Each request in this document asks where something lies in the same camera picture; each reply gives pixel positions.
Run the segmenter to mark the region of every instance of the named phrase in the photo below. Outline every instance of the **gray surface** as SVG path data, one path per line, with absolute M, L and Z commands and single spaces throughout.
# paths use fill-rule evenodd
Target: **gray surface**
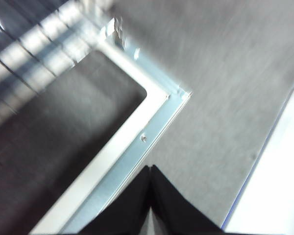
M 121 0 L 115 12 L 194 93 L 142 165 L 221 225 L 294 81 L 294 1 Z

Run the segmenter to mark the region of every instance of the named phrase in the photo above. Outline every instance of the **screw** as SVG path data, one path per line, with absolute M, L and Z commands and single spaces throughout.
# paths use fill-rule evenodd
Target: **screw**
M 141 140 L 142 140 L 142 142 L 145 142 L 146 143 L 147 137 L 145 136 L 145 134 L 142 134 L 141 135 Z

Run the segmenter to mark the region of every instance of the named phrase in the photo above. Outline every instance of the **white surface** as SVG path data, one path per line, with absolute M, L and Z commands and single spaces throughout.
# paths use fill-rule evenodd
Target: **white surface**
M 226 231 L 294 235 L 294 92 Z

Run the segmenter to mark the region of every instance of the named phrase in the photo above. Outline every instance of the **aluminum frame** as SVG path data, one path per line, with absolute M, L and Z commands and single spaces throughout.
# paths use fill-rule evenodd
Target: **aluminum frame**
M 32 235 L 76 233 L 89 223 L 115 198 L 190 98 L 190 92 L 158 69 L 129 39 L 123 48 L 115 45 L 113 25 L 109 21 L 97 35 L 85 35 L 91 35 L 96 49 L 139 83 L 147 96 L 32 229 Z

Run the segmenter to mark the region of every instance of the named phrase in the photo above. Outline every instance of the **metal frame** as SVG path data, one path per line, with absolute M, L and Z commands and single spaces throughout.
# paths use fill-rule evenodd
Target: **metal frame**
M 92 40 L 97 50 L 139 83 L 147 96 L 30 234 L 76 233 L 83 228 L 114 199 L 190 98 L 189 92 L 173 82 L 129 40 L 124 41 L 123 48 L 116 45 L 114 25 L 111 20 L 94 34 L 89 33 L 87 19 L 79 21 L 79 28 L 90 37 L 87 41 Z

